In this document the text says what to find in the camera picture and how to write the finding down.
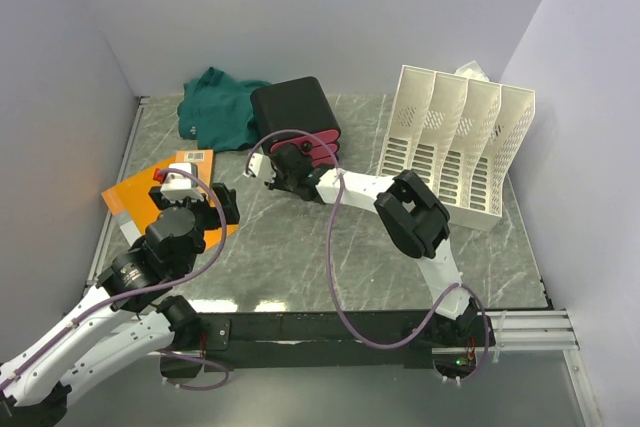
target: orange paper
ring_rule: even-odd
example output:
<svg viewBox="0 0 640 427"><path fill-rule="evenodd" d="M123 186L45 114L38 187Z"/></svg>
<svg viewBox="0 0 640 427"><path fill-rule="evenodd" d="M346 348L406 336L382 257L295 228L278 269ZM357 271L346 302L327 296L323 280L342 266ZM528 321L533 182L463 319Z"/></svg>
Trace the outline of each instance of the orange paper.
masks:
<svg viewBox="0 0 640 427"><path fill-rule="evenodd" d="M197 161L198 177L204 183L210 184L213 175L213 151L180 151L175 156L158 162L148 169L105 190L102 193L102 198L111 213L117 216L122 212L128 212L138 230L143 233L147 226L158 218L158 214L160 213L149 197L149 189L154 185L158 185L158 183L153 180L155 170L169 167L169 164L174 162L191 162L192 160L189 159L189 154L193 157L193 153L195 152L204 152L206 154L202 160ZM227 227L227 235L233 234L236 230L238 230L237 225L229 225ZM220 242L221 235L221 229L205 232L206 248L210 249Z"/></svg>

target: white label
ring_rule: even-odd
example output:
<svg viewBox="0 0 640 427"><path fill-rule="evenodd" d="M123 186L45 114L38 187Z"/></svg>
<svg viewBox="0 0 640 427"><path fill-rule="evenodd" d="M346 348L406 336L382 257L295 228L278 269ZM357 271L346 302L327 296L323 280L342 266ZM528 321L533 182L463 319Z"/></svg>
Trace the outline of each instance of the white label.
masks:
<svg viewBox="0 0 640 427"><path fill-rule="evenodd" d="M202 162L204 160L204 152L187 152L185 160L187 162Z"/></svg>

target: white wall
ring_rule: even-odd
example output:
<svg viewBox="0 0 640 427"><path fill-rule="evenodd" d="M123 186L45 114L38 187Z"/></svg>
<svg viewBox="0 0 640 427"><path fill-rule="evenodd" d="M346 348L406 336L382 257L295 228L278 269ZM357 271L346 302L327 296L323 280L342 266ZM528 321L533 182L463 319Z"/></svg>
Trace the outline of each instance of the white wall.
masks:
<svg viewBox="0 0 640 427"><path fill-rule="evenodd" d="M502 79L537 91L512 179L612 426L640 412L639 5L544 0Z"/></svg>
<svg viewBox="0 0 640 427"><path fill-rule="evenodd" d="M0 359L77 302L134 97L83 0L0 0Z"/></svg>
<svg viewBox="0 0 640 427"><path fill-rule="evenodd" d="M540 0L88 0L137 94L182 91L210 65L393 92L403 63L498 78Z"/></svg>

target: table surface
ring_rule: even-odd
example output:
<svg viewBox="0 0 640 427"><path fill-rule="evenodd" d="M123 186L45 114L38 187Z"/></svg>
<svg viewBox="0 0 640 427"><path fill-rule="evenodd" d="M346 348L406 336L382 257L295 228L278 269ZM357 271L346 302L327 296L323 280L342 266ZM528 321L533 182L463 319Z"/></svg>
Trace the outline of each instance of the table surface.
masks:
<svg viewBox="0 0 640 427"><path fill-rule="evenodd" d="M374 174L388 127L393 96L328 96L342 128L344 168ZM178 135L181 95L152 97L143 109L125 178L195 141ZM214 180L238 192L241 228L219 261L195 281L174 289L200 312L333 310L325 276L325 232L330 208L279 191L242 175L246 152L216 154ZM454 258L463 280L491 308L546 307L544 286L522 217L507 179L502 220L490 231L451 226ZM103 248L105 263L128 244L115 227ZM214 249L199 256L196 269ZM375 214L343 207L333 234L333 261L345 309L421 309L431 295L415 261L391 243Z"/></svg>

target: gray wall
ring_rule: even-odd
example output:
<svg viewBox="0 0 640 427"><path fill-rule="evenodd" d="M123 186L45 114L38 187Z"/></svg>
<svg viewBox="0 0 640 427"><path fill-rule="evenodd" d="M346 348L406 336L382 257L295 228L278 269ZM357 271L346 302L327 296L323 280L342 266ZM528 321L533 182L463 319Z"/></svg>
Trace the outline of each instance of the gray wall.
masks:
<svg viewBox="0 0 640 427"><path fill-rule="evenodd" d="M83 0L0 0L0 359L82 291L134 98Z"/></svg>
<svg viewBox="0 0 640 427"><path fill-rule="evenodd" d="M58 427L584 426L561 352L502 353L460 389L433 371L381 365L238 370L219 390L181 392L162 385L158 363L147 356L118 372Z"/></svg>
<svg viewBox="0 0 640 427"><path fill-rule="evenodd" d="M400 66L498 78L540 0L88 0L137 94L216 66L240 78L317 76L328 92L395 91Z"/></svg>
<svg viewBox="0 0 640 427"><path fill-rule="evenodd" d="M544 0L503 81L536 89L512 169L546 285L607 425L638 424L640 0Z"/></svg>

